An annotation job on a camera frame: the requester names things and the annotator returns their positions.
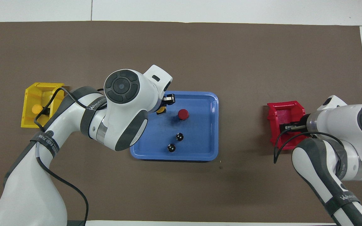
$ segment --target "red cap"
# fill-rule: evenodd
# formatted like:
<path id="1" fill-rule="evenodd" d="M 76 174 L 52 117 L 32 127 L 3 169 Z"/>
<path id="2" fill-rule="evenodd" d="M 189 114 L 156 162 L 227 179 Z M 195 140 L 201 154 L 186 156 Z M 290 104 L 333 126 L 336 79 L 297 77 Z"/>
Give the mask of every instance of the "red cap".
<path id="1" fill-rule="evenodd" d="M 178 118 L 180 120 L 185 120 L 189 117 L 189 113 L 186 109 L 181 109 L 178 111 Z"/>

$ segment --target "yellow bin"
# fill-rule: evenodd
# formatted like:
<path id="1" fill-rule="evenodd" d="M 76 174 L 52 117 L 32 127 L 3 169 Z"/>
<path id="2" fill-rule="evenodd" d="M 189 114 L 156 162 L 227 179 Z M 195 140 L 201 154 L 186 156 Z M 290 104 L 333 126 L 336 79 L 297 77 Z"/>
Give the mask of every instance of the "yellow bin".
<path id="1" fill-rule="evenodd" d="M 38 128 L 34 124 L 34 118 L 37 116 L 33 113 L 32 108 L 37 106 L 46 106 L 52 98 L 54 92 L 59 87 L 64 86 L 64 83 L 34 83 L 29 86 L 25 91 L 25 101 L 23 103 L 22 122 L 21 127 L 24 128 Z M 50 114 L 48 116 L 41 115 L 37 120 L 42 126 L 54 115 L 64 97 L 64 92 L 60 90 L 52 103 L 50 104 Z"/>

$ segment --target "black strap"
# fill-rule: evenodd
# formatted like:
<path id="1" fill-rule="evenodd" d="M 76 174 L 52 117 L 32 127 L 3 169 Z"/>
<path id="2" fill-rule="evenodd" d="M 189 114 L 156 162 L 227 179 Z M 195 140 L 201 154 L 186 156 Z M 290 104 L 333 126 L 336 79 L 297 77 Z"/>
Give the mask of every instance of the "black strap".
<path id="1" fill-rule="evenodd" d="M 30 139 L 30 141 L 36 141 L 41 143 L 44 147 L 46 147 L 50 151 L 50 153 L 54 158 L 59 151 L 59 146 L 57 142 L 52 138 L 52 136 L 50 136 L 50 134 L 51 131 L 47 131 L 47 133 L 39 131 Z"/>
<path id="2" fill-rule="evenodd" d="M 344 191 L 329 199 L 329 201 L 325 203 L 325 209 L 329 213 L 329 216 L 332 216 L 342 206 L 351 202 L 359 202 L 359 200 L 351 191 Z"/>
<path id="3" fill-rule="evenodd" d="M 83 113 L 82 120 L 80 121 L 80 131 L 83 135 L 89 136 L 89 127 L 92 123 L 93 117 L 95 117 L 96 111 L 101 110 L 102 106 L 107 103 L 107 99 L 105 96 L 101 96 L 97 99 L 95 99 L 87 108 L 85 109 L 85 112 Z"/>

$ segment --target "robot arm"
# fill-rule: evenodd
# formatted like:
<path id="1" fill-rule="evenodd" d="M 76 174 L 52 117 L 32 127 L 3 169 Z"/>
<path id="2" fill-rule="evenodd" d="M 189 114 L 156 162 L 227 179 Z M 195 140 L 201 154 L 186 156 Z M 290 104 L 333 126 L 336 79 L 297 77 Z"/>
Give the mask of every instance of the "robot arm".
<path id="1" fill-rule="evenodd" d="M 293 151 L 293 166 L 337 225 L 362 226 L 362 206 L 341 180 L 362 180 L 362 105 L 346 105 L 331 96 L 306 116 L 308 132 L 336 136 L 304 139 Z"/>
<path id="2" fill-rule="evenodd" d="M 174 96 L 162 101 L 171 81 L 172 77 L 155 65 L 145 74 L 124 69 L 106 79 L 105 95 L 85 86 L 72 92 L 75 100 L 66 96 L 45 131 L 36 133 L 6 174 L 0 226 L 66 225 L 65 204 L 36 157 L 48 168 L 76 131 L 116 151 L 132 146 L 145 129 L 147 114 L 175 102 Z"/>

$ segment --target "brown mat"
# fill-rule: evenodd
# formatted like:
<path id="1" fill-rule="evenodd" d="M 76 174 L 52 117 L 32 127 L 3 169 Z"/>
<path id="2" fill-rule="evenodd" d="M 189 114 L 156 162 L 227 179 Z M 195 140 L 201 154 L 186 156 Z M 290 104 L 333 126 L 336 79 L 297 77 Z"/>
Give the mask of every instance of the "brown mat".
<path id="1" fill-rule="evenodd" d="M 332 222 L 294 171 L 291 153 L 273 164 L 265 105 L 297 100 L 310 113 L 332 94 L 362 103 L 358 27 L 0 23 L 0 196 L 5 173 L 36 132 L 20 127 L 26 87 L 101 88 L 112 71 L 144 73 L 152 64 L 173 76 L 169 90 L 217 94 L 219 156 L 208 163 L 142 161 L 73 134 L 51 169 L 86 194 L 89 219 Z M 69 219 L 82 219 L 82 198 L 54 183 Z M 362 201 L 362 182 L 345 184 Z"/>

